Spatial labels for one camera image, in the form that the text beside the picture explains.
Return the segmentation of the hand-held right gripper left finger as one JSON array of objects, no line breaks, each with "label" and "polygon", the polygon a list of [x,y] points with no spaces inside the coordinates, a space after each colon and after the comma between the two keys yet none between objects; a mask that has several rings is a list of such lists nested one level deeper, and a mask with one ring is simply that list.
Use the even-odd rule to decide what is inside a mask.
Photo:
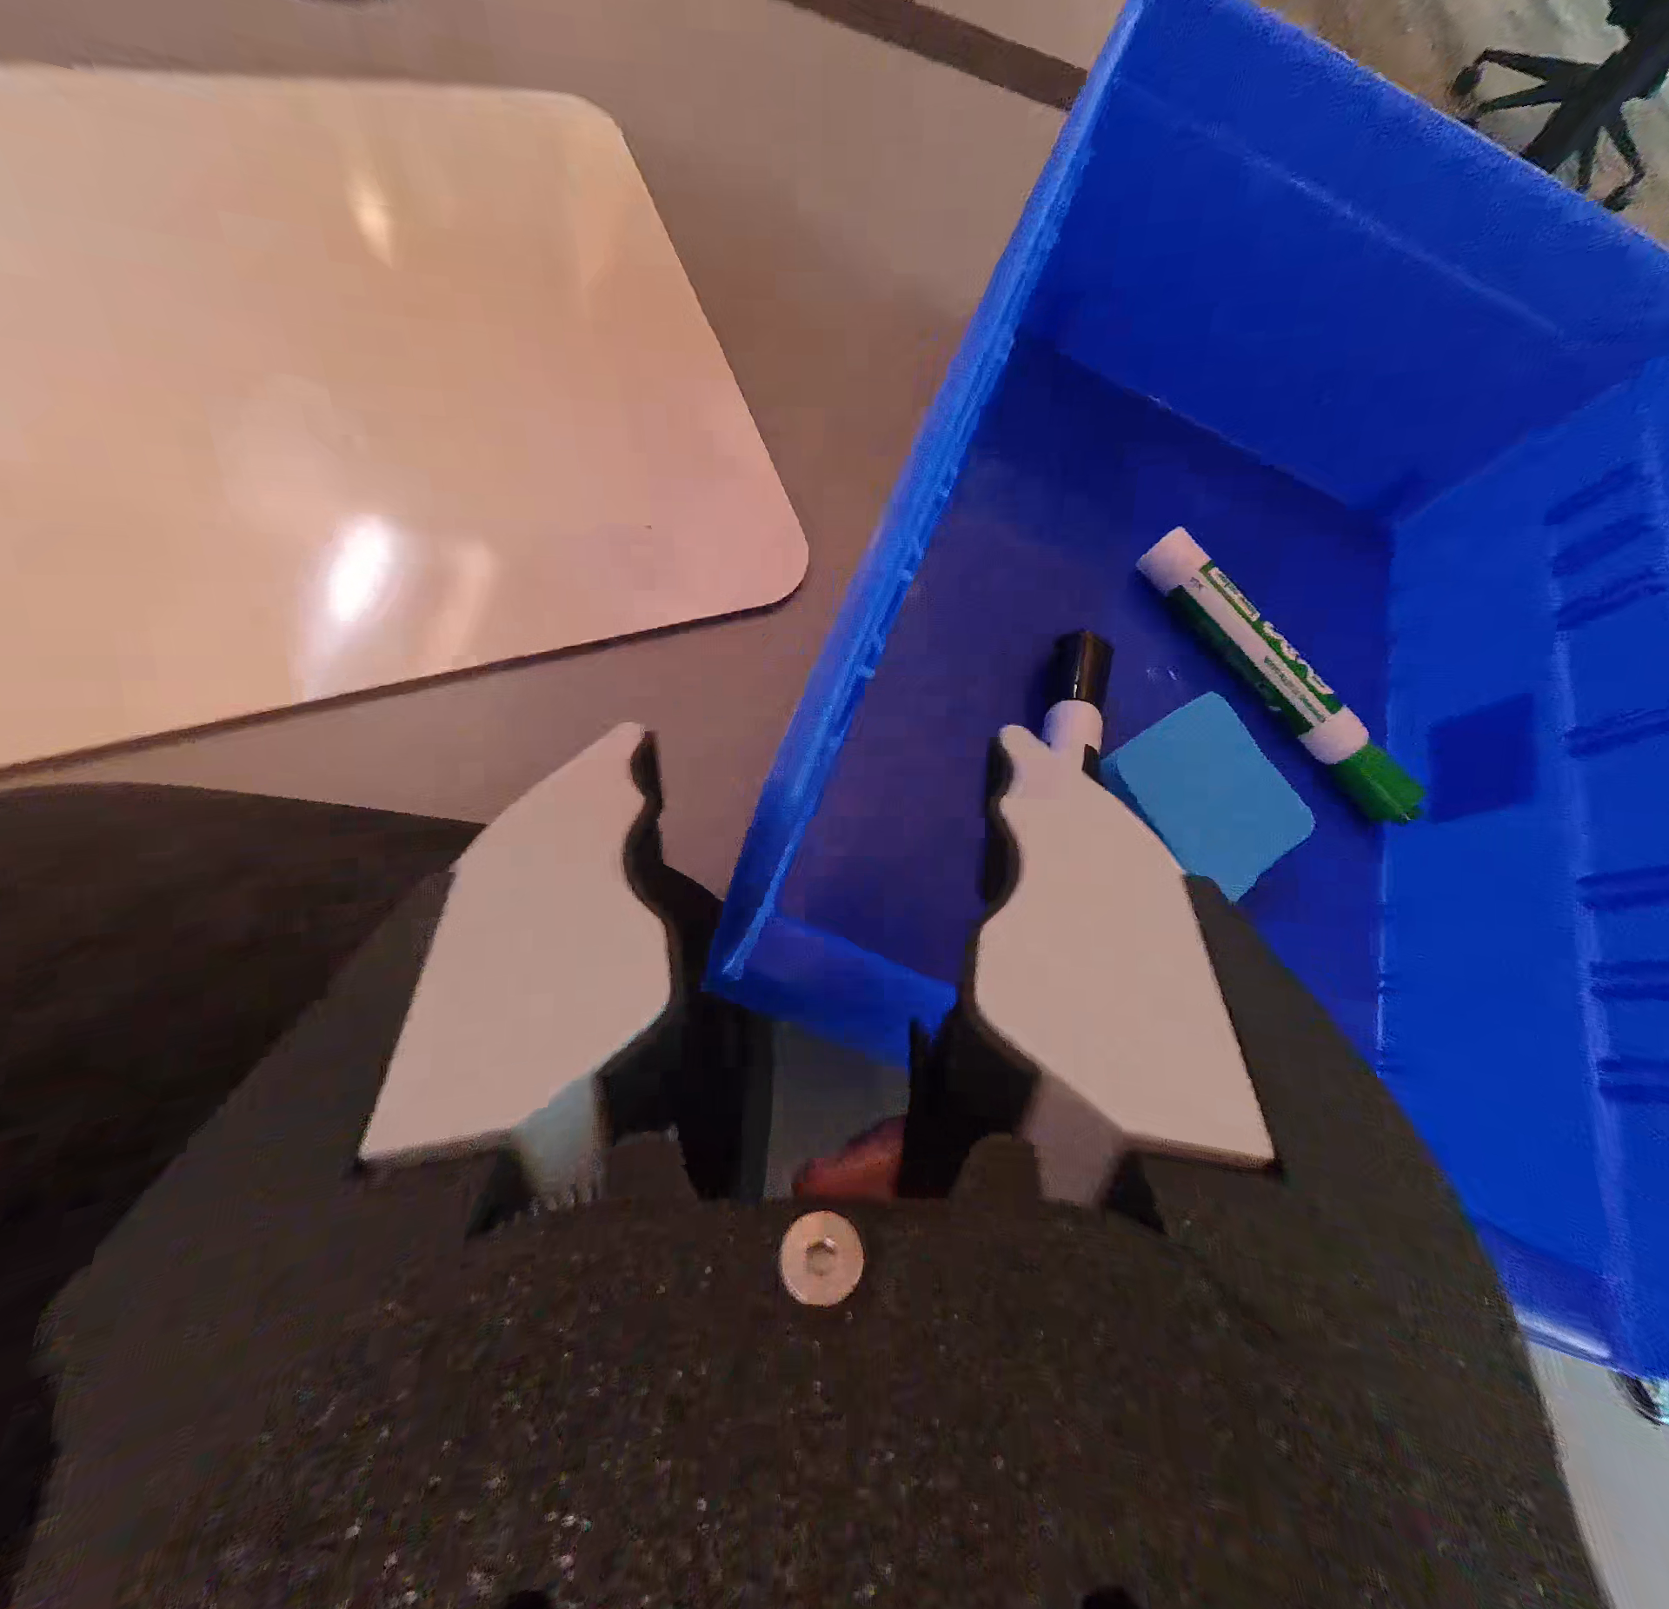
[{"label": "hand-held right gripper left finger", "polygon": [[542,1202],[601,1187],[620,1136],[676,1128],[710,893],[662,855],[655,735],[622,723],[450,870],[357,1161],[503,1152]]}]

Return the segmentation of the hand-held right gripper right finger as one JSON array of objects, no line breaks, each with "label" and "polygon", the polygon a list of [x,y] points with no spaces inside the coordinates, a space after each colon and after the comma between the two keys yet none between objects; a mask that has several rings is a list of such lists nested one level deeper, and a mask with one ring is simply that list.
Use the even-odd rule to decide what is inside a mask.
[{"label": "hand-held right gripper right finger", "polygon": [[1098,783],[1088,728],[990,744],[982,912],[949,1013],[910,1032],[907,1199],[949,1195],[994,1136],[1029,1147],[1044,1200],[1084,1207],[1135,1161],[1279,1164],[1194,886]]}]

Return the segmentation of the blue eraser block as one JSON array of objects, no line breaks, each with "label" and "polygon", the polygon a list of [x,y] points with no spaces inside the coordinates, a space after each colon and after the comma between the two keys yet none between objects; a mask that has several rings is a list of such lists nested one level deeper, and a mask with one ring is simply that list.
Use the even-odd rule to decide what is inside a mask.
[{"label": "blue eraser block", "polygon": [[1115,745],[1096,771],[1183,874],[1211,881],[1234,905],[1315,829],[1303,797],[1216,693]]}]

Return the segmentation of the black dry erase marker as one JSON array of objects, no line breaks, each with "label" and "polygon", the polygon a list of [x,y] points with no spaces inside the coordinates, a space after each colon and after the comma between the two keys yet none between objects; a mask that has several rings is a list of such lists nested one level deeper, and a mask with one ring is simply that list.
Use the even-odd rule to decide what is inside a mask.
[{"label": "black dry erase marker", "polygon": [[1114,648],[1093,631],[1055,639],[1046,681],[1042,744],[1063,763],[1098,783]]}]

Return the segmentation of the green dry erase marker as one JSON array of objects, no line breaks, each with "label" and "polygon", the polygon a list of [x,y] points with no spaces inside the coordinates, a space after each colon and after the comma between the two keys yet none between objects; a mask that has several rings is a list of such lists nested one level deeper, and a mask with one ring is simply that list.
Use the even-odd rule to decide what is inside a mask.
[{"label": "green dry erase marker", "polygon": [[1368,822],[1406,825],[1423,815],[1423,787],[1187,530],[1161,535],[1136,571]]}]

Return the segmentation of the white whiteboard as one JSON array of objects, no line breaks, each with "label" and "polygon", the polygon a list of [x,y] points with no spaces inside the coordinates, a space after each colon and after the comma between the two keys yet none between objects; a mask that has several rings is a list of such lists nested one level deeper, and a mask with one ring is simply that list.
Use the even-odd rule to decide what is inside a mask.
[{"label": "white whiteboard", "polygon": [[594,104],[5,64],[1,160],[3,771],[803,582]]}]

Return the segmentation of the blue plastic bin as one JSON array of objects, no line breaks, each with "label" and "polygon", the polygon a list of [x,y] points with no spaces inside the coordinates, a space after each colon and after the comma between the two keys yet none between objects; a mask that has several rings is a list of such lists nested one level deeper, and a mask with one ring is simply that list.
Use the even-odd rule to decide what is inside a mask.
[{"label": "blue plastic bin", "polygon": [[[989,745],[1112,644],[1314,832],[1241,910],[1387,1079],[1526,1327],[1667,1360],[1667,264],[1249,0],[1128,0],[761,789],[710,989],[900,1060]],[[1187,530],[1423,787],[1368,822],[1164,606]]]}]

